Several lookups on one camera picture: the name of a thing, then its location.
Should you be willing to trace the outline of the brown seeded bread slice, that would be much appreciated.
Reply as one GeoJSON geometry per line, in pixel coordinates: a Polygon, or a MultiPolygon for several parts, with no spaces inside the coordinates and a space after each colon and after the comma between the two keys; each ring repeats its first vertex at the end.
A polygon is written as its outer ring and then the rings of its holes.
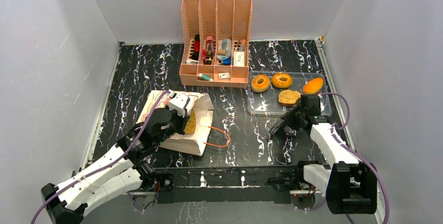
{"type": "Polygon", "coordinates": [[[300,98],[300,92],[286,89],[278,94],[278,103],[282,106],[292,107],[300,98]]]}

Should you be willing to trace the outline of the orange oval bread roll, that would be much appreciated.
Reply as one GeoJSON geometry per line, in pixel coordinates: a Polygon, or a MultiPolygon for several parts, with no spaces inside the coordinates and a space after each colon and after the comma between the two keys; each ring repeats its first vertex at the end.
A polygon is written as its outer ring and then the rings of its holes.
{"type": "Polygon", "coordinates": [[[307,95],[314,95],[321,91],[324,80],[321,77],[308,81],[302,88],[302,92],[307,95]]]}

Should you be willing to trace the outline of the clear plastic tray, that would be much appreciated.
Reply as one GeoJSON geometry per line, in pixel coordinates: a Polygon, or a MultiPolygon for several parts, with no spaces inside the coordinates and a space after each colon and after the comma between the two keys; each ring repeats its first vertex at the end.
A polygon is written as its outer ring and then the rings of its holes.
{"type": "Polygon", "coordinates": [[[301,95],[314,95],[320,100],[318,109],[321,110],[321,115],[332,114],[322,74],[253,70],[249,73],[249,81],[250,113],[284,115],[290,107],[300,101],[301,95]]]}

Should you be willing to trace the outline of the printed paper bag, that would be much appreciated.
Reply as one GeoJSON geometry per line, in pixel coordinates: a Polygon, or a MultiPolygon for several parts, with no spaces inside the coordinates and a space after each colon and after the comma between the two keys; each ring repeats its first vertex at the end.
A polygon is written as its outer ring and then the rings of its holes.
{"type": "Polygon", "coordinates": [[[164,96],[161,94],[161,90],[153,90],[149,93],[147,102],[136,121],[137,123],[145,121],[157,100],[159,100],[157,108],[169,107],[176,109],[178,113],[186,113],[184,133],[173,134],[160,145],[161,148],[202,156],[207,146],[217,148],[229,146],[231,142],[229,134],[212,126],[214,106],[208,94],[172,90],[164,96]],[[225,142],[210,143],[208,137],[211,129],[223,133],[225,142]]]}

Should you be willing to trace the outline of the orange fake bagel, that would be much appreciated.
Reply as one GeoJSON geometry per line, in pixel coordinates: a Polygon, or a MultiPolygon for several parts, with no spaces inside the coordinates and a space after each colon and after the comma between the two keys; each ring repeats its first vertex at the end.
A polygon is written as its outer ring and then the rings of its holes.
{"type": "Polygon", "coordinates": [[[270,80],[265,75],[256,75],[252,78],[251,81],[251,89],[254,92],[264,92],[266,91],[270,86],[270,80]]]}
{"type": "Polygon", "coordinates": [[[292,83],[292,77],[287,73],[276,73],[272,77],[272,85],[276,88],[287,89],[292,83]]]}

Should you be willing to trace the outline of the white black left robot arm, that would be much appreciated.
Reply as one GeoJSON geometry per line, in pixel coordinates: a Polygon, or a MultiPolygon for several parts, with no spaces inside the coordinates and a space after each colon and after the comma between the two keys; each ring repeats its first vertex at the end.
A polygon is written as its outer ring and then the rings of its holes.
{"type": "Polygon", "coordinates": [[[157,173],[145,161],[169,137],[183,134],[189,115],[175,109],[152,110],[106,154],[72,178],[41,189],[44,209],[53,223],[81,223],[93,209],[133,190],[158,190],[167,173],[157,173]]]}

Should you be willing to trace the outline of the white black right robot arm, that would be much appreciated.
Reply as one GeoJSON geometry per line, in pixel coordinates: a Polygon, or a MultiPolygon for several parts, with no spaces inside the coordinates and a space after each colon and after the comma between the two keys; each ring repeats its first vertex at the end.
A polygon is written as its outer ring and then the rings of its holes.
{"type": "Polygon", "coordinates": [[[374,214],[377,210],[377,178],[372,164],[355,157],[328,118],[321,115],[317,95],[301,95],[275,123],[270,134],[303,132],[321,149],[327,163],[300,161],[293,172],[276,174],[267,184],[277,190],[313,186],[323,193],[333,214],[374,214]]]}

